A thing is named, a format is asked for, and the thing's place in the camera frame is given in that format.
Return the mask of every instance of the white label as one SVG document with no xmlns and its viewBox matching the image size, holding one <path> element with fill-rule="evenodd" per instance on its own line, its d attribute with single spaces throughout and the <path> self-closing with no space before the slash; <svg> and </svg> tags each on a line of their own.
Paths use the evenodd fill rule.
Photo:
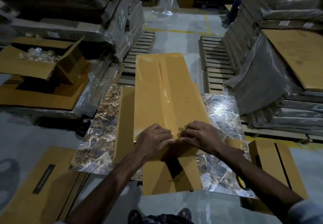
<svg viewBox="0 0 323 224">
<path fill-rule="evenodd" d="M 280 23 L 278 24 L 278 26 L 288 26 L 289 23 L 290 23 L 289 20 L 280 21 Z"/>
<path fill-rule="evenodd" d="M 304 27 L 304 28 L 306 28 L 306 29 L 310 29 L 310 28 L 312 28 L 312 27 L 313 27 L 313 25 L 314 25 L 314 23 L 307 22 L 307 23 L 305 23 L 305 24 L 303 25 L 303 27 Z"/>
<path fill-rule="evenodd" d="M 57 32 L 47 31 L 47 34 L 48 34 L 49 37 L 59 38 L 59 34 Z"/>
</svg>

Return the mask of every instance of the right hand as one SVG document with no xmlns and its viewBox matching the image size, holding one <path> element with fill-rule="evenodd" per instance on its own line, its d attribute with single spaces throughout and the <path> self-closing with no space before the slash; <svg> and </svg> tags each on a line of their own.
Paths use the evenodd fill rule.
<svg viewBox="0 0 323 224">
<path fill-rule="evenodd" d="M 218 129 L 202 121 L 189 123 L 181 132 L 180 141 L 191 143 L 208 154 L 218 154 L 227 145 L 220 139 Z"/>
</svg>

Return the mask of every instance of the brown marble slab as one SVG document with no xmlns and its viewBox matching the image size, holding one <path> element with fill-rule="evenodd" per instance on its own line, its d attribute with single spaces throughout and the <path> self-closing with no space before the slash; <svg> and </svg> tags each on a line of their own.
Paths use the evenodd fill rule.
<svg viewBox="0 0 323 224">
<path fill-rule="evenodd" d="M 70 169 L 102 175 L 107 175 L 113 169 L 112 159 L 122 87 L 126 86 L 111 85 L 71 161 Z M 202 99 L 213 126 L 222 132 L 221 137 L 232 137 L 244 141 L 234 97 L 202 93 Z M 245 156 L 250 159 L 245 141 L 244 146 Z M 240 188 L 235 173 L 215 156 L 197 155 L 196 161 L 203 190 L 256 198 L 252 191 Z M 132 179 L 142 181 L 142 169 L 139 169 Z"/>
</svg>

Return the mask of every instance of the warehouse floor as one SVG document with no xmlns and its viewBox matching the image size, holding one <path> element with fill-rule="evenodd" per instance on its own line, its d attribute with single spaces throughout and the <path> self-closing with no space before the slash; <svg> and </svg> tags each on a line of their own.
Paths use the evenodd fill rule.
<svg viewBox="0 0 323 224">
<path fill-rule="evenodd" d="M 226 30 L 221 19 L 225 17 L 225 12 L 179 9 L 176 1 L 172 8 L 173 16 L 163 16 L 159 10 L 160 7 L 144 9 L 144 27 L 156 32 L 152 53 L 182 52 L 192 80 L 199 84 L 202 91 L 198 39 L 201 34 L 223 36 Z M 1 75 L 0 84 L 7 77 Z M 0 211 L 49 145 L 77 149 L 81 141 L 82 138 L 76 136 L 73 131 L 33 126 L 26 120 L 0 113 Z M 310 198 L 323 204 L 323 150 L 291 148 L 291 152 Z M 6 171 L 4 175 L 2 172 L 9 165 L 2 163 L 2 160 L 7 160 L 6 162 L 11 162 L 17 167 L 12 171 Z M 102 178 L 103 176 L 91 175 L 75 205 L 84 199 Z M 205 191 L 142 196 L 135 181 L 127 185 L 105 223 L 127 223 L 127 214 L 131 209 L 137 209 L 143 215 L 158 215 L 177 214 L 184 207 L 191 210 L 192 221 L 196 224 L 279 223 L 274 216 L 240 207 L 239 198 L 235 196 Z"/>
</svg>

